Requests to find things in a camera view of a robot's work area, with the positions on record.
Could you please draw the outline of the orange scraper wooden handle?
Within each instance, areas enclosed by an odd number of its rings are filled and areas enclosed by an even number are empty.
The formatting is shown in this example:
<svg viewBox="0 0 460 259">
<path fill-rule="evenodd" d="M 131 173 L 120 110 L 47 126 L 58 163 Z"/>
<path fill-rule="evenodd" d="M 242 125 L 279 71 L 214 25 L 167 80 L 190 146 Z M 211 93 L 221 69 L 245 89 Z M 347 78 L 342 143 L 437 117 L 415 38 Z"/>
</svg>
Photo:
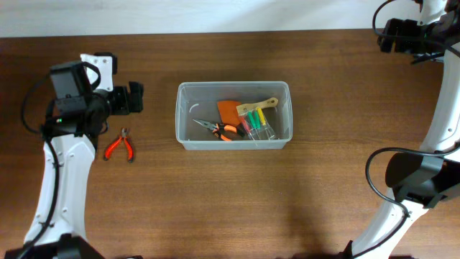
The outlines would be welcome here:
<svg viewBox="0 0 460 259">
<path fill-rule="evenodd" d="M 240 114 L 254 110 L 256 108 L 265 109 L 276 107 L 277 103 L 278 99 L 275 97 L 252 104 L 242 104 L 239 101 L 225 100 L 218 101 L 217 107 L 221 117 L 221 121 L 224 124 L 230 124 L 236 127 L 241 124 L 241 122 L 239 121 Z"/>
</svg>

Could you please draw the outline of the small red diagonal cutters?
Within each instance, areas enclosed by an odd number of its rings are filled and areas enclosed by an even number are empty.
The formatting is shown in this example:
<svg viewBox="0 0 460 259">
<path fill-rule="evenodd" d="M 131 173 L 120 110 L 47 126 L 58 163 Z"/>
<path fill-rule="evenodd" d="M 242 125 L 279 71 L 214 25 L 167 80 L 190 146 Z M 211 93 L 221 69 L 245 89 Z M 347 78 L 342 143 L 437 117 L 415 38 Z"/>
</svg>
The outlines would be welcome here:
<svg viewBox="0 0 460 259">
<path fill-rule="evenodd" d="M 127 151 L 127 161 L 129 163 L 134 162 L 135 154 L 134 147 L 129 138 L 129 130 L 126 127 L 123 127 L 120 131 L 120 134 L 117 139 L 115 139 L 111 144 L 109 144 L 103 152 L 103 159 L 108 161 L 111 159 L 113 151 L 121 144 L 124 143 Z"/>
</svg>

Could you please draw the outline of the clear case of screwdrivers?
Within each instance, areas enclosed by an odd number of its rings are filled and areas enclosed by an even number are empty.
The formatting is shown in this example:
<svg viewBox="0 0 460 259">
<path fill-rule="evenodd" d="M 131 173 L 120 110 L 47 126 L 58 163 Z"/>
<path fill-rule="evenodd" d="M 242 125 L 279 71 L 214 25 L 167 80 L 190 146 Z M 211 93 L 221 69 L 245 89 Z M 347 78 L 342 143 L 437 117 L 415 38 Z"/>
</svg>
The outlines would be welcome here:
<svg viewBox="0 0 460 259">
<path fill-rule="evenodd" d="M 250 140 L 274 140 L 276 137 L 260 107 L 239 112 L 239 121 Z"/>
</svg>

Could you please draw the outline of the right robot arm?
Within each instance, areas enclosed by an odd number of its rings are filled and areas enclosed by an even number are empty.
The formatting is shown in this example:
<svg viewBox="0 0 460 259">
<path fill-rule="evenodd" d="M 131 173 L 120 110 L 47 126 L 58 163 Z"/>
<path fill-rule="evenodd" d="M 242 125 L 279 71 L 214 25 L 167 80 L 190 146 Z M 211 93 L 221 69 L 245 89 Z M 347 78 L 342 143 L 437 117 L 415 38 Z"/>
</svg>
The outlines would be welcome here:
<svg viewBox="0 0 460 259">
<path fill-rule="evenodd" d="M 342 258 L 391 258 L 417 219 L 459 196 L 459 1 L 419 1 L 419 6 L 417 20 L 393 18 L 374 33 L 384 53 L 443 63 L 433 119 L 418 150 L 384 147 L 368 157 L 367 183 L 384 202 Z"/>
</svg>

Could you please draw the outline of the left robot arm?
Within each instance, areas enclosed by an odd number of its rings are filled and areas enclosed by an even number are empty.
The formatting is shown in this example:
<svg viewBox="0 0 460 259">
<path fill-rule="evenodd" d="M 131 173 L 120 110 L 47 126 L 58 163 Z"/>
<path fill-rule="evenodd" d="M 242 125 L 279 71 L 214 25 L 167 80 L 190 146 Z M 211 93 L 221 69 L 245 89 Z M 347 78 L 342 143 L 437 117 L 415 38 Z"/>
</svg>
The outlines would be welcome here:
<svg viewBox="0 0 460 259">
<path fill-rule="evenodd" d="M 118 59 L 112 53 L 82 54 L 54 65 L 45 76 L 55 98 L 38 134 L 44 141 L 45 167 L 34 219 L 21 248 L 5 258 L 101 258 L 85 229 L 88 175 L 107 132 L 108 118 L 143 110 L 144 86 L 115 86 Z"/>
</svg>

